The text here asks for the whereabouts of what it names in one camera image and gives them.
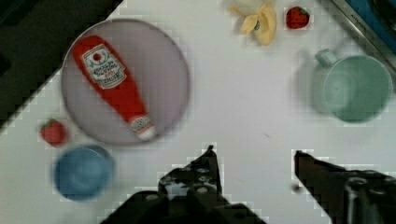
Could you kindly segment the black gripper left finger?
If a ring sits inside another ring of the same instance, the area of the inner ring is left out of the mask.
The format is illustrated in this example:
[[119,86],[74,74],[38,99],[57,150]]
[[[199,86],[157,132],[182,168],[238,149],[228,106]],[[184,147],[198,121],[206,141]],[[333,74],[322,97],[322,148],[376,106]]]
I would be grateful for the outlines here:
[[242,203],[222,196],[217,154],[209,147],[175,168],[157,190],[137,192],[100,224],[266,224]]

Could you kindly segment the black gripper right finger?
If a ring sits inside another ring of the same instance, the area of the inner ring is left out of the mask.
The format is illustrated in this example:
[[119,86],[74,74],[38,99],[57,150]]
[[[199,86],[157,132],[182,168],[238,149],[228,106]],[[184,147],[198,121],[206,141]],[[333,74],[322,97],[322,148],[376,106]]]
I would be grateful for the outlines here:
[[332,224],[396,224],[395,178],[347,170],[297,151],[294,172]]

